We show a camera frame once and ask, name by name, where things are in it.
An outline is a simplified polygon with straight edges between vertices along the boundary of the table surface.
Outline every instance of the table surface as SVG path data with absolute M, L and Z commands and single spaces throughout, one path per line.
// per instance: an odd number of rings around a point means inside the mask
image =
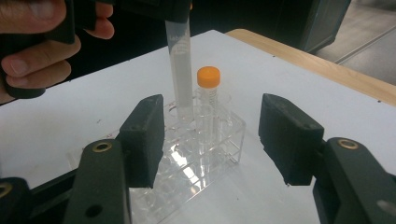
M 257 131 L 267 92 L 325 127 L 325 140 L 359 141 L 396 174 L 395 91 L 386 83 L 243 30 L 193 37 L 191 60 L 193 73 L 219 68 L 221 90 L 247 129 L 240 163 L 162 223 L 318 223 L 312 186 L 287 187 L 262 150 Z M 1 106 L 2 176 L 23 177 L 32 188 L 69 171 L 70 152 L 116 131 L 141 99 L 160 93 L 172 102 L 170 70 L 168 49 L 158 49 Z M 348 81 L 352 89 L 339 84 Z

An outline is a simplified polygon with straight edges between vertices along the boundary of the finger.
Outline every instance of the finger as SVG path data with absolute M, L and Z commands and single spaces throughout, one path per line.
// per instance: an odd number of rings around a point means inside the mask
M 43 33 L 64 20 L 64 0 L 0 1 L 0 34 Z
M 95 30 L 85 30 L 88 34 L 101 39 L 110 39 L 114 35 L 114 26 L 104 18 L 96 19 Z
M 78 36 L 75 35 L 75 39 L 75 43 L 71 45 L 46 40 L 8 55 L 2 60 L 1 65 L 9 76 L 24 77 L 76 54 L 81 48 L 81 43 Z
M 12 87 L 24 89 L 38 89 L 53 86 L 64 81 L 71 73 L 71 66 L 66 61 L 60 61 L 40 71 L 25 77 L 7 76 L 7 83 Z
M 96 16 L 99 18 L 109 18 L 113 15 L 113 6 L 96 2 Z

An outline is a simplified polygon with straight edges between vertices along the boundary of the orange cap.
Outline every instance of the orange cap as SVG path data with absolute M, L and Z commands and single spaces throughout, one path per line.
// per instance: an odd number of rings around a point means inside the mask
M 215 88 L 220 84 L 220 70 L 217 67 L 206 66 L 198 70 L 197 82 L 203 88 Z

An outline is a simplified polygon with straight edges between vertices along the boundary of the wooden table edge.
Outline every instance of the wooden table edge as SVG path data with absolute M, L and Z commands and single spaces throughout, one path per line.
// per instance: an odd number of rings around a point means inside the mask
M 369 77 L 342 65 L 321 59 L 315 55 L 292 48 L 273 39 L 248 30 L 236 29 L 226 35 L 241 40 L 289 63 L 340 83 L 355 91 L 369 95 L 380 102 L 396 106 L 396 86 Z

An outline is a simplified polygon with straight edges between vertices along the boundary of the black device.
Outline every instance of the black device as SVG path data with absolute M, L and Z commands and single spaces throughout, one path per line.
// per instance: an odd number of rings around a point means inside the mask
M 262 97 L 259 136 L 285 184 L 309 186 L 322 224 L 396 223 L 396 177 L 359 142 L 324 128 L 290 101 Z
M 163 97 L 154 95 L 116 139 L 88 144 L 76 170 L 35 189 L 22 178 L 0 179 L 0 223 L 132 223 L 129 188 L 153 188 L 163 140 Z
M 75 29 L 94 30 L 96 22 L 95 0 L 64 0 L 66 3 L 66 17 L 64 21 L 54 30 L 45 34 L 20 35 L 5 34 L 0 35 L 0 59 L 15 52 L 36 45 L 45 39 L 59 41 L 65 44 L 73 44 L 75 41 Z M 120 4 L 121 9 L 131 11 L 136 14 L 149 16 L 151 18 L 186 22 L 189 13 L 191 0 L 97 0 L 98 2 L 111 5 Z M 1 78 L 7 93 L 16 99 L 31 99 L 42 95 L 42 89 L 22 89 L 14 88 L 7 84 L 3 68 L 0 69 Z

